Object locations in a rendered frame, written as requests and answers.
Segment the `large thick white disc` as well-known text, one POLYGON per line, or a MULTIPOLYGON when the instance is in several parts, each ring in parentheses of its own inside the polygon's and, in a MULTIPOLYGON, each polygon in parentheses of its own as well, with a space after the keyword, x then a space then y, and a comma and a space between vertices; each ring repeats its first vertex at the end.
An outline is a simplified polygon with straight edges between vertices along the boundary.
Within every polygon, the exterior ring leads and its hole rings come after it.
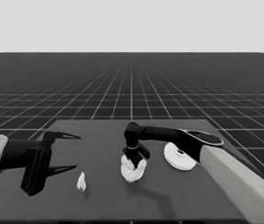
POLYGON ((197 164, 195 160, 179 149, 174 143, 167 143, 165 145, 163 155, 165 160, 177 170, 190 171, 197 164))

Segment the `white round carrier with pins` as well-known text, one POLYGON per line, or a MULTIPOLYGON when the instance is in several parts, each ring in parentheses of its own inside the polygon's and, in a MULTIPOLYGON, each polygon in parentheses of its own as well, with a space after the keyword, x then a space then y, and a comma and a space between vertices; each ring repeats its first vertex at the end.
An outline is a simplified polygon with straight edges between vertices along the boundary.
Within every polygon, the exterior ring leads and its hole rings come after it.
MULTIPOLYGON (((133 165, 131 162, 129 164, 121 164, 120 165, 120 171, 127 171, 128 172, 128 170, 127 170, 128 166, 133 166, 133 165)), ((144 172, 140 172, 139 170, 137 173, 132 173, 132 182, 139 180, 143 175, 144 175, 144 172)))

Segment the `small white T-shaped piece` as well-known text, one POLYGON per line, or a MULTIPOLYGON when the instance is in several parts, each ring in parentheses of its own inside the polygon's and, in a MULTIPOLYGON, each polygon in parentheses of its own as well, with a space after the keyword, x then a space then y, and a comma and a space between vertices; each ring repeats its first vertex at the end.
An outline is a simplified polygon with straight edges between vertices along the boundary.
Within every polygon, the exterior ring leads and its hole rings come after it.
POLYGON ((86 175, 84 172, 82 172, 77 180, 77 183, 76 183, 76 187, 78 189, 81 189, 83 191, 86 190, 87 188, 87 184, 86 184, 86 179, 85 179, 86 175))

